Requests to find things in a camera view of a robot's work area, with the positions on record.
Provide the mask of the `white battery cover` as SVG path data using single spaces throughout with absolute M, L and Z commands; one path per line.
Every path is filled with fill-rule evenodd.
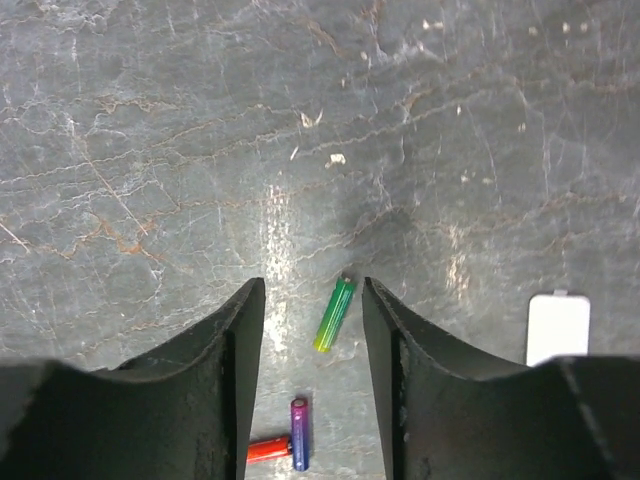
M 534 367 L 557 356 L 584 356 L 589 350 L 590 300 L 556 290 L 529 301 L 525 363 Z

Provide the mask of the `orange red battery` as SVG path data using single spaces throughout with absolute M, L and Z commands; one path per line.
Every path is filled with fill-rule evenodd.
M 292 442 L 289 435 L 252 441 L 248 447 L 246 462 L 255 464 L 271 461 L 292 454 Z

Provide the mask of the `purple blue battery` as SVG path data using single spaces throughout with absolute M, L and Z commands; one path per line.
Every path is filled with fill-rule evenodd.
M 290 404 L 291 455 L 293 468 L 306 471 L 310 463 L 310 413 L 309 403 L 304 397 L 295 398 Z

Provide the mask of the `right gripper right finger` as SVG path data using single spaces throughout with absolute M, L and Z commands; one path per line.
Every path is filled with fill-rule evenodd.
M 363 326 L 390 479 L 635 479 L 639 360 L 494 356 L 366 278 Z

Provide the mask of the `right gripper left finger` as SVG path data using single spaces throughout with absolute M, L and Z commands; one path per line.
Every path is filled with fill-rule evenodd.
M 113 369 L 1 364 L 5 479 L 240 479 L 256 397 L 265 284 Z

